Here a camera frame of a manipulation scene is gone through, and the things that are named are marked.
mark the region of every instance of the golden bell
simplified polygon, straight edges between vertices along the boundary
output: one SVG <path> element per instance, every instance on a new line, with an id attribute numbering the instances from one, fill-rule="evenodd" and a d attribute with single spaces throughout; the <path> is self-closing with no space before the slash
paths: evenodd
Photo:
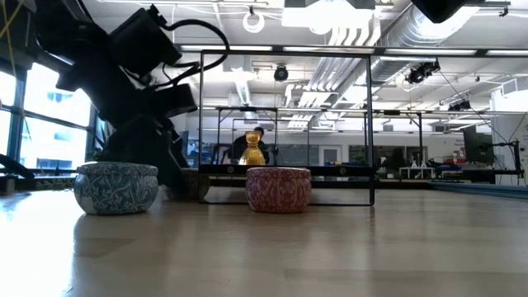
<path id="1" fill-rule="evenodd" d="M 246 132 L 247 148 L 238 162 L 239 165 L 266 165 L 266 159 L 258 148 L 261 133 L 258 131 Z"/>

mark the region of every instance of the desk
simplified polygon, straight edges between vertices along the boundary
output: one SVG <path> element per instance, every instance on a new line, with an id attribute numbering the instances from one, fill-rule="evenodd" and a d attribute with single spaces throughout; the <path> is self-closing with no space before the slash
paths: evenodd
<path id="1" fill-rule="evenodd" d="M 431 172 L 431 177 L 432 177 L 435 168 L 432 168 L 432 167 L 401 167 L 399 169 L 399 175 L 401 175 L 401 176 L 403 176 L 402 170 L 407 170 L 407 179 L 410 179 L 411 178 L 411 171 L 420 172 L 420 174 L 422 175 L 422 178 L 423 178 L 423 171 L 424 170 L 425 171 L 429 170 Z"/>

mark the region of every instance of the person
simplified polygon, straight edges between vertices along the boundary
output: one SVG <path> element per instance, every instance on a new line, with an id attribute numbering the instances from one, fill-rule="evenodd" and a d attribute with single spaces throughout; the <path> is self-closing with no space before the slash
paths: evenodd
<path id="1" fill-rule="evenodd" d="M 264 129 L 262 127 L 255 128 L 255 131 L 261 133 L 261 139 L 264 137 Z M 248 148 L 248 142 L 246 141 L 246 135 L 242 135 L 234 140 L 233 142 L 233 154 L 230 156 L 232 160 L 239 160 L 244 151 Z M 270 162 L 270 154 L 267 152 L 266 144 L 260 140 L 258 142 L 258 148 L 262 151 L 266 164 Z"/>

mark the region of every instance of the blue patterned bowl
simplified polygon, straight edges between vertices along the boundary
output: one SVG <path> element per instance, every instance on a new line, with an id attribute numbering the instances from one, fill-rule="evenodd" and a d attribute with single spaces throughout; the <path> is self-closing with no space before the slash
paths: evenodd
<path id="1" fill-rule="evenodd" d="M 94 162 L 77 168 L 74 193 L 90 215 L 127 215 L 149 209 L 158 194 L 158 169 L 154 166 Z"/>

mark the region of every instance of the red patterned bowl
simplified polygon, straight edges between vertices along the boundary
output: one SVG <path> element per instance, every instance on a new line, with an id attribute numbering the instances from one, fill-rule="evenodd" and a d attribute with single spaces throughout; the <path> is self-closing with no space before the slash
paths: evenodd
<path id="1" fill-rule="evenodd" d="M 256 167 L 247 170 L 247 202 L 255 211 L 300 213 L 306 210 L 312 191 L 308 169 Z"/>

